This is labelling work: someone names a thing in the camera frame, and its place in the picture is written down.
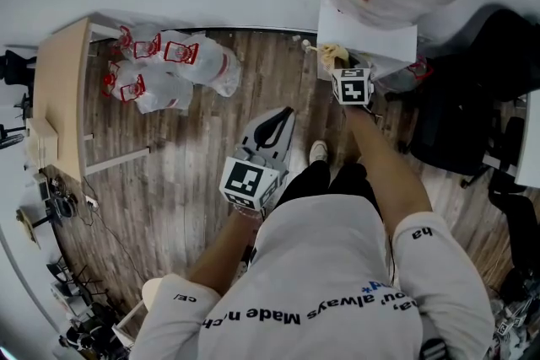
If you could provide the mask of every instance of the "shoe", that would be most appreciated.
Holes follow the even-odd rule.
[[[310,165],[315,161],[328,162],[328,146],[322,140],[313,143],[310,150]]]

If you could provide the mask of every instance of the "person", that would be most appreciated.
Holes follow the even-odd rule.
[[[483,357],[494,319],[477,270],[370,115],[346,118],[363,165],[329,185],[316,142],[231,287],[254,229],[233,211],[187,278],[163,278],[132,360]]]

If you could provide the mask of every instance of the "wooden floor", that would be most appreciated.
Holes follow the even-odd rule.
[[[170,271],[184,274],[223,226],[229,206],[218,191],[221,170],[252,117],[279,106],[295,109],[289,179],[306,166],[307,151],[319,138],[328,142],[334,170],[359,156],[331,85],[316,79],[316,55],[305,54],[301,40],[251,31],[208,36],[236,53],[244,68],[241,85],[228,99],[197,86],[188,116],[176,110],[143,116],[135,104],[107,99],[100,86],[110,50],[101,44],[98,56],[89,59],[84,114],[84,133],[94,134],[94,141],[86,144],[89,162],[145,146],[151,154],[88,176],[110,231],[79,205],[80,218],[64,223],[57,237],[75,268],[87,264],[89,276],[102,279],[114,299],[125,300],[125,310],[140,301],[141,286],[149,278]],[[391,142],[411,132],[412,116],[401,102],[378,100],[375,111],[382,115],[380,126]],[[503,111],[514,114],[511,105]],[[489,176],[463,190],[460,175],[407,158],[486,285],[497,288],[510,269],[510,246],[505,217],[488,200]],[[48,169],[49,175],[54,172]],[[84,202],[81,185],[67,183]],[[82,190],[94,195],[87,184]],[[526,194],[540,214],[538,192]]]

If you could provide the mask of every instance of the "desk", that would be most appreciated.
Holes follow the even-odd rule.
[[[34,117],[45,117],[58,134],[58,158],[52,164],[82,181],[102,169],[149,154],[149,148],[90,165],[86,164],[84,141],[84,83],[89,43],[95,38],[118,38],[120,31],[81,19],[44,40],[37,52],[34,84]]]
[[[526,120],[516,183],[540,188],[540,90],[526,99]]]

